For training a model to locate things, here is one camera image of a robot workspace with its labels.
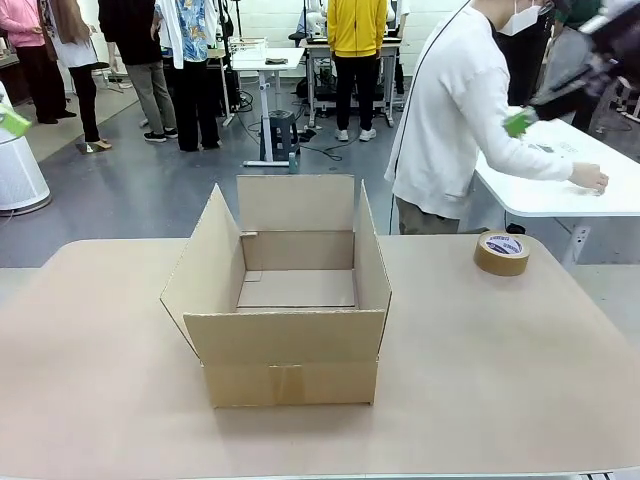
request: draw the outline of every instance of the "blue-gray floor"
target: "blue-gray floor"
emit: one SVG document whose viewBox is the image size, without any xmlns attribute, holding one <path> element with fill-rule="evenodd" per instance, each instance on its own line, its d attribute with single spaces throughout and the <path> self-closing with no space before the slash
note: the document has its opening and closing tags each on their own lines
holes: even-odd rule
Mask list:
<svg viewBox="0 0 640 480">
<path fill-rule="evenodd" d="M 290 95 L 287 101 L 295 98 Z M 258 110 L 241 114 L 242 123 L 249 126 L 257 121 Z M 142 118 L 136 103 L 101 125 L 102 135 L 114 144 L 110 152 L 81 156 L 68 145 L 40 164 L 53 202 L 0 226 L 0 267 L 41 266 L 62 245 L 80 239 L 186 237 L 215 183 L 220 184 L 235 215 L 236 175 L 286 173 L 284 169 L 242 167 L 243 161 L 257 159 L 258 146 L 237 118 L 220 129 L 222 149 L 189 154 L 180 152 L 175 141 L 145 143 L 138 127 Z M 299 128 L 306 119 L 300 118 Z M 336 145 L 334 121 L 320 119 L 323 128 L 307 145 L 320 150 Z M 610 123 L 620 121 L 616 116 Z M 364 179 L 378 230 L 387 233 L 391 193 L 383 174 L 395 130 L 388 128 L 381 117 L 375 119 L 374 126 L 378 138 L 371 143 L 355 142 L 332 152 L 342 156 L 341 161 L 303 150 L 301 173 L 349 173 L 358 183 Z M 356 127 L 353 118 L 352 135 L 356 135 Z M 634 126 L 631 132 L 610 133 L 607 138 L 635 158 L 640 154 L 638 131 L 640 128 Z M 566 231 L 553 220 L 510 221 L 525 225 L 528 233 L 541 239 L 556 255 L 568 241 Z M 582 263 L 640 263 L 640 221 L 605 219 L 594 222 L 594 227 Z"/>
</svg>

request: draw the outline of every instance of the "hand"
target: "hand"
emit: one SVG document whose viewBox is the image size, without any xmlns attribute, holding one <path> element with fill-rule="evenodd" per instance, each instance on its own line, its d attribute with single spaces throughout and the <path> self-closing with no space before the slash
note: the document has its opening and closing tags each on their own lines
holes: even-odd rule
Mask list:
<svg viewBox="0 0 640 480">
<path fill-rule="evenodd" d="M 592 163 L 574 163 L 569 181 L 580 187 L 593 188 L 600 193 L 604 193 L 609 185 L 609 177 L 600 171 L 600 165 Z"/>
<path fill-rule="evenodd" d="M 114 56 L 109 57 L 109 66 L 111 67 L 111 71 L 113 73 L 118 72 L 118 59 Z"/>
</svg>

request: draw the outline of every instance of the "yellow jacket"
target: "yellow jacket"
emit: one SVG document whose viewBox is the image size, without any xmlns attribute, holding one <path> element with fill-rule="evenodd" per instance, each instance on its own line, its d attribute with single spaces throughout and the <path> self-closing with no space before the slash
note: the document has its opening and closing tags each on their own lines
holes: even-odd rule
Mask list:
<svg viewBox="0 0 640 480">
<path fill-rule="evenodd" d="M 387 0 L 329 0 L 329 47 L 338 57 L 369 57 L 382 48 Z"/>
</svg>

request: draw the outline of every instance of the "open cardboard box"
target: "open cardboard box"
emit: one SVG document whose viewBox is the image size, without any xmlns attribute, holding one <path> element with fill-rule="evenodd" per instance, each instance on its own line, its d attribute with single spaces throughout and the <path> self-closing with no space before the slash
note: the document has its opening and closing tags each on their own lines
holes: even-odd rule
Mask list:
<svg viewBox="0 0 640 480">
<path fill-rule="evenodd" d="M 216 185 L 161 301 L 214 406 L 372 403 L 391 289 L 364 182 L 239 176 L 241 232 Z"/>
</svg>

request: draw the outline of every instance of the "person in yellow jacket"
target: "person in yellow jacket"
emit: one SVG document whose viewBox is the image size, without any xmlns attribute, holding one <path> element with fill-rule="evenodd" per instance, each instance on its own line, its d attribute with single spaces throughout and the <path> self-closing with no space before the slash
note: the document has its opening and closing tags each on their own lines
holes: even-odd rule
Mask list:
<svg viewBox="0 0 640 480">
<path fill-rule="evenodd" d="M 329 0 L 329 47 L 338 72 L 336 138 L 349 141 L 349 113 L 354 80 L 358 85 L 360 140 L 375 138 L 373 95 L 387 22 L 387 0 Z"/>
</svg>

